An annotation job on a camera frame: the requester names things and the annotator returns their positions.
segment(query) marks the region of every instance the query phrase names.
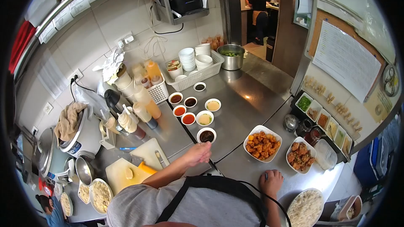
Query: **hand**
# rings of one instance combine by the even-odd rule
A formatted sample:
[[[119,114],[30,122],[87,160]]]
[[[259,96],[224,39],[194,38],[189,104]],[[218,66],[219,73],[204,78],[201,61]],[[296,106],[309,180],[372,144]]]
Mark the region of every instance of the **hand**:
[[[278,170],[266,170],[261,174],[259,182],[262,192],[276,199],[276,193],[280,190],[284,179],[282,173]]]
[[[209,141],[195,144],[188,150],[188,152],[182,155],[182,161],[188,167],[196,166],[202,162],[208,163],[210,155],[212,155],[212,152],[210,151],[211,146],[212,144]]]

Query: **white cutting board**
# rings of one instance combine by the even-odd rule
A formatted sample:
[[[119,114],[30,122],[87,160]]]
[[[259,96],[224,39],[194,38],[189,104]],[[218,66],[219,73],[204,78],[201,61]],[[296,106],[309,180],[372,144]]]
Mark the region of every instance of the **white cutting board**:
[[[152,138],[146,143],[143,143],[141,146],[131,151],[130,154],[142,157],[144,159],[146,166],[152,167],[154,168],[154,170],[159,171],[162,170],[163,167],[161,166],[160,161],[155,155],[156,150],[159,151],[161,158],[163,159],[166,166],[168,166],[170,164],[169,160],[166,158],[166,155],[164,154],[163,150],[161,150],[161,147],[158,144],[156,138]]]
[[[132,170],[132,179],[126,178],[125,170],[127,168]],[[118,159],[111,165],[107,166],[105,168],[105,172],[107,174],[108,184],[111,187],[114,195],[117,195],[119,191],[128,186],[141,184],[146,178],[150,176],[149,173],[146,173],[145,171],[141,170],[124,158]]]

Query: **plastic basket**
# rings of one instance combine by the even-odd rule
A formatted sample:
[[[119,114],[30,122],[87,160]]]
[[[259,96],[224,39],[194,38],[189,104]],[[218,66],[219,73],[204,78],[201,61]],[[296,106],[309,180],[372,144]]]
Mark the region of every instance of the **plastic basket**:
[[[169,98],[169,91],[167,90],[166,80],[163,77],[163,82],[148,88],[148,91],[156,104],[163,102]]]
[[[169,72],[167,71],[167,65],[171,62],[171,60],[162,62],[159,64],[159,66],[162,74],[166,79],[167,84],[171,85],[176,91],[183,91],[184,89],[195,85],[195,83],[199,83],[219,73],[220,66],[225,61],[225,59],[214,50],[210,51],[210,56],[213,59],[213,65],[204,68],[197,73],[193,73],[192,75],[189,75],[192,71],[184,71],[184,75],[186,75],[187,77],[179,80],[178,82],[174,82],[174,80],[171,79]]]

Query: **person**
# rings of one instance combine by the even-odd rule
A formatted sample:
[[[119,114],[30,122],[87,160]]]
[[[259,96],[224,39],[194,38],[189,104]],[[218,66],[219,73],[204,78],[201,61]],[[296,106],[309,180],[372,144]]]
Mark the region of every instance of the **person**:
[[[63,213],[62,205],[57,200],[56,196],[51,198],[44,195],[36,195],[35,198],[41,204],[45,212],[45,218],[49,227],[86,227],[80,223],[67,223],[65,222],[66,216]]]
[[[245,0],[252,7],[252,23],[256,29],[255,42],[264,46],[264,31],[268,26],[267,0]]]
[[[198,143],[142,184],[121,190],[107,209],[110,227],[280,227],[278,206],[262,201],[244,184],[222,176],[181,178],[190,167],[208,162],[211,143]],[[276,199],[284,178],[277,170],[260,177],[264,193]]]

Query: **cork board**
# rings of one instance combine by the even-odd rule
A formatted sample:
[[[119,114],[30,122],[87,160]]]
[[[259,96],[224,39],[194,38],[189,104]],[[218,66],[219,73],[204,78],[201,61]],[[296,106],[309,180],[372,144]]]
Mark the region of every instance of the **cork board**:
[[[354,38],[357,42],[359,42],[363,47],[365,47],[369,52],[371,52],[373,55],[376,55],[376,59],[380,62],[381,67],[379,70],[379,73],[376,77],[375,82],[372,85],[371,90],[368,93],[368,96],[372,93],[375,85],[377,82],[380,81],[380,77],[383,73],[383,70],[386,66],[386,61],[384,58],[381,56],[381,54],[374,48],[370,43],[368,43],[366,40],[361,38],[356,32],[355,29],[350,26],[348,23],[343,21],[340,18],[335,17],[334,15],[324,12],[320,9],[317,9],[317,16],[316,16],[316,22],[314,23],[314,32],[313,32],[313,38],[310,43],[310,49],[309,49],[309,55],[313,58],[314,54],[316,53],[317,49],[317,44],[318,40],[320,39],[320,32],[321,32],[321,25],[323,20],[327,21],[328,23],[338,27],[341,29],[343,32]]]

